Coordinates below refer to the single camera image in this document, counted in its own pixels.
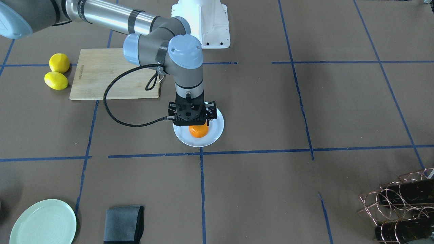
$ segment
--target black cable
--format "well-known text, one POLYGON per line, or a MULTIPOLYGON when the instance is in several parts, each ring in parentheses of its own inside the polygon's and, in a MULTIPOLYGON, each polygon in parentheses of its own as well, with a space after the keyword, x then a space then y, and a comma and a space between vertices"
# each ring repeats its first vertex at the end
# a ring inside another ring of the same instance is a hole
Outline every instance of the black cable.
POLYGON ((54 24, 54 25, 52 25, 52 26, 62 26, 62 25, 69 24, 69 23, 71 23, 71 22, 72 22, 72 20, 69 20, 69 21, 66 21, 66 22, 63 22, 63 23, 54 24))
POLYGON ((130 69, 130 70, 128 70, 128 71, 125 71, 125 72, 123 72, 122 74, 120 74, 118 77, 116 77, 109 85, 108 85, 108 87, 107 87, 107 89, 105 89, 105 92, 104 92, 104 97, 103 97, 103 101, 104 101, 104 106, 105 106, 105 109, 107 110, 107 113, 108 113, 108 115, 110 115, 110 117, 114 120, 114 121, 116 121, 117 123, 119 123, 119 124, 121 124, 121 125, 125 125, 125 126, 130 126, 130 127, 143 127, 143 126, 148 126, 148 125, 152 125, 152 124, 154 124, 154 123, 156 123, 156 122, 158 122, 158 121, 162 121, 162 120, 170 120, 169 118, 168 118, 168 116, 166 116, 166 117, 161 117, 161 118, 159 118, 159 119, 156 119, 156 120, 154 120, 154 121, 152 121, 152 122, 149 122, 149 123, 146 123, 146 124, 141 124, 141 125, 133 125, 133 124, 128 124, 128 123, 125 123, 125 122, 122 122, 122 121, 120 121, 120 120, 118 120, 113 114, 112 114, 112 112, 110 112, 110 110, 109 110, 109 106, 107 105, 107 93, 109 92, 109 90, 111 89, 111 87, 118 81, 118 80, 120 80, 122 77, 124 77, 125 75, 128 75, 129 73, 132 73, 132 72, 134 72, 134 71, 137 71, 137 70, 139 70, 139 69, 145 69, 145 68, 150 68, 150 67, 163 67, 164 68, 164 65, 162 65, 162 64, 148 64, 148 65, 143 65, 143 66, 139 66, 139 67, 135 67, 135 68, 133 68, 133 69, 130 69))
POLYGON ((155 72, 155 74, 151 77, 151 79, 146 84, 145 91, 150 91, 150 90, 152 90, 155 87, 155 84, 157 84, 157 78, 158 78, 158 73, 155 72), (149 88, 149 85, 151 84, 152 80, 154 80, 154 84, 152 84, 152 87, 149 88))

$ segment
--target white plate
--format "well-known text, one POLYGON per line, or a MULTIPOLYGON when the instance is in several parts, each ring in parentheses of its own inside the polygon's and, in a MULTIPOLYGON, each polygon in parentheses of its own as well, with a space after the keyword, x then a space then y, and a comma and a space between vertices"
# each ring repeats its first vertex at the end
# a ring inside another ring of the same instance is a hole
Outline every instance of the white plate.
POLYGON ((71 244, 77 220, 72 208, 57 199, 33 204, 16 221, 9 244, 71 244))
POLYGON ((208 134, 202 138, 196 138, 190 134, 188 126, 173 125, 173 130, 178 139, 191 147, 206 147, 213 144, 223 132, 224 119, 220 110, 217 109, 217 119, 210 121, 208 134))

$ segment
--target blue tape line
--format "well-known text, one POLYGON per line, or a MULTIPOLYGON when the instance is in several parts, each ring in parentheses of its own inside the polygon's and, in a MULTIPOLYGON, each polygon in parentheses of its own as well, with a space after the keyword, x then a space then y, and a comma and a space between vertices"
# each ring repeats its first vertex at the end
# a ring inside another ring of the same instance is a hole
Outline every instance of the blue tape line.
POLYGON ((202 243, 207 243, 207 231, 205 225, 205 180, 204 180, 204 148, 201 147, 201 190, 202 190, 202 243))
MULTIPOLYGON (((434 148, 434 145, 416 145, 417 148, 434 148)), ((412 145, 394 146, 373 146, 373 147, 343 147, 343 148, 313 148, 315 152, 329 151, 354 151, 354 150, 384 150, 384 149, 403 149, 413 148, 412 145)), ((251 150, 251 151, 217 151, 203 152, 203 155, 226 155, 226 154, 256 154, 256 153, 291 153, 291 152, 310 152, 309 148, 302 149, 278 149, 278 150, 251 150)), ((110 155, 108 158, 146 158, 146 157, 170 157, 170 156, 196 156, 198 152, 180 153, 155 153, 155 154, 132 154, 132 155, 110 155)))
POLYGON ((434 63, 434 60, 381 61, 382 63, 434 63))
POLYGON ((238 64, 238 62, 208 62, 203 63, 204 65, 221 65, 221 64, 238 64))
POLYGON ((93 110, 92 125, 90 126, 90 133, 89 133, 89 142, 87 144, 86 156, 85 156, 85 159, 84 159, 84 162, 83 162, 83 170, 82 170, 82 176, 81 176, 81 181, 80 181, 80 193, 79 193, 79 196, 77 197, 77 202, 76 202, 76 209, 75 209, 75 214, 76 215, 77 215, 77 213, 79 211, 81 194, 82 194, 82 191, 83 191, 84 172, 86 171, 86 168, 87 168, 87 160, 90 158, 89 157, 89 151, 90 151, 90 145, 92 143, 93 129, 95 128, 96 114, 98 112, 98 103, 99 103, 99 100, 96 101, 96 103, 95 103, 95 109, 93 110))
POLYGON ((4 58, 3 65, 2 65, 2 67, 0 69, 0 76, 3 73, 4 67, 6 65, 7 59, 9 58, 10 52, 12 51, 12 47, 13 47, 14 43, 15 43, 15 40, 12 40, 12 42, 10 42, 9 49, 8 49, 8 51, 6 53, 6 57, 4 58))
POLYGON ((271 62, 272 64, 290 64, 292 63, 291 61, 275 61, 275 62, 271 62))
POLYGON ((327 216, 327 209, 326 206, 324 205, 324 199, 322 198, 320 193, 318 193, 318 196, 321 199, 322 211, 324 212, 324 219, 326 220, 325 224, 327 226, 327 232, 329 234, 330 244, 333 244, 332 230, 330 229, 329 217, 327 216))
POLYGON ((434 148, 434 145, 416 145, 417 148, 434 148))
MULTIPOLYGON (((41 64, 6 64, 5 67, 49 67, 50 65, 47 63, 41 64)), ((71 66, 77 66, 76 63, 71 63, 71 66)))
POLYGON ((23 161, 56 161, 56 160, 75 160, 85 159, 86 156, 77 157, 47 157, 47 158, 0 158, 0 162, 23 162, 23 161))
POLYGON ((110 35, 108 36, 109 40, 107 42, 107 48, 110 48, 110 44, 112 43, 112 35, 113 35, 113 30, 110 30, 110 35))
POLYGON ((108 156, 108 158, 148 158, 148 157, 193 156, 193 155, 199 155, 199 153, 198 152, 179 152, 179 153, 110 155, 110 156, 108 156))
POLYGON ((204 152, 204 155, 251 154, 251 153, 285 153, 285 152, 310 152, 310 149, 309 148, 305 148, 305 149, 281 149, 281 150, 221 151, 221 152, 204 152))
POLYGON ((303 114, 303 118, 304 118, 304 125, 306 127, 306 135, 307 135, 307 141, 309 143, 309 148, 310 148, 310 153, 312 156, 312 160, 315 159, 315 156, 313 154, 313 150, 312 150, 312 142, 310 140, 310 134, 309 134, 309 128, 307 126, 307 120, 306 120, 306 114, 304 113, 304 107, 303 107, 303 101, 301 99, 301 92, 300 92, 300 87, 298 84, 298 79, 297 79, 297 73, 296 73, 296 68, 294 66, 294 60, 293 60, 293 54, 291 52, 291 46, 289 44, 289 38, 288 38, 288 33, 286 31, 286 24, 285 24, 285 18, 283 17, 283 11, 282 11, 282 4, 280 3, 280 0, 277 0, 279 3, 279 9, 280 9, 280 16, 282 17, 282 24, 283 24, 283 30, 285 31, 285 38, 286 38, 286 44, 288 46, 288 52, 289 52, 289 58, 291 59, 291 66, 293 68, 293 74, 294 74, 294 80, 296 82, 296 87, 297 87, 297 93, 299 95, 299 99, 300 99, 300 107, 301 107, 301 112, 303 114))
POLYGON ((404 146, 349 147, 349 148, 314 148, 313 150, 316 152, 329 152, 329 151, 379 150, 379 149, 399 149, 399 148, 413 148, 413 146, 404 145, 404 146))
POLYGON ((378 63, 378 61, 296 61, 294 63, 310 64, 310 63, 378 63))
POLYGON ((422 163, 421 157, 419 155, 418 149, 416 148, 416 146, 414 144, 414 141, 413 141, 413 138, 411 136, 410 130, 408 129, 407 123, 405 122, 404 116, 402 115, 401 108, 399 107, 398 101, 396 100, 395 94, 393 93, 392 86, 390 85, 390 82, 389 82, 389 78, 386 75, 386 71, 384 70, 383 64, 381 63, 380 57, 378 56, 377 50, 376 50, 376 48, 374 46, 374 42, 372 41, 371 35, 369 34, 368 28, 367 28, 367 26, 365 24, 365 21, 363 20, 362 13, 360 12, 360 9, 358 8, 356 0, 353 0, 353 2, 354 2, 354 5, 355 5, 355 7, 357 9, 358 15, 360 16, 360 19, 362 20, 362 24, 363 24, 363 27, 365 28, 366 34, 368 35, 369 41, 371 42, 371 45, 372 45, 372 48, 374 50, 375 56, 377 57, 377 60, 378 60, 378 62, 380 64, 381 71, 383 72, 384 78, 386 79, 387 86, 389 87, 390 93, 392 94, 393 101, 395 102, 396 108, 398 109, 399 116, 401 117, 401 120, 402 120, 402 123, 404 124, 405 130, 407 131, 407 135, 408 135, 408 137, 410 139, 411 145, 413 146, 414 152, 416 153, 416 156, 418 158, 419 164, 422 167, 422 169, 425 169, 425 166, 422 163))

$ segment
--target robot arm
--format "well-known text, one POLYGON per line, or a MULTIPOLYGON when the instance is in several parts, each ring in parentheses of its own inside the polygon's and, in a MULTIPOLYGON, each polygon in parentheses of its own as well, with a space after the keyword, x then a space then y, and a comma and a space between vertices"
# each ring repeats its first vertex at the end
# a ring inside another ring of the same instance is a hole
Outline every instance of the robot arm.
POLYGON ((205 104, 201 43, 182 17, 163 18, 103 0, 2 0, 0 34, 19 39, 53 24, 84 21, 129 34, 124 56, 138 66, 161 64, 174 76, 175 102, 168 107, 175 125, 203 125, 217 118, 215 102, 205 104))

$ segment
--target dark bottle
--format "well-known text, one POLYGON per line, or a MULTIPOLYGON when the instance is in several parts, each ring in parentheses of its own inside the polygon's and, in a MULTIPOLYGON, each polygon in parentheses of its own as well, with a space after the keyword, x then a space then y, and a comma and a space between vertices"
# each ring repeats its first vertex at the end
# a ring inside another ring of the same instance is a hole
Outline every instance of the dark bottle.
POLYGON ((399 241, 400 244, 434 244, 433 235, 434 218, 389 222, 383 224, 382 231, 380 226, 375 228, 375 237, 378 241, 399 241))
POLYGON ((384 190, 378 196, 379 203, 384 206, 388 206, 389 202, 392 205, 402 205, 402 199, 408 204, 434 204, 434 178, 404 183, 401 186, 392 185, 387 189, 391 191, 384 190))

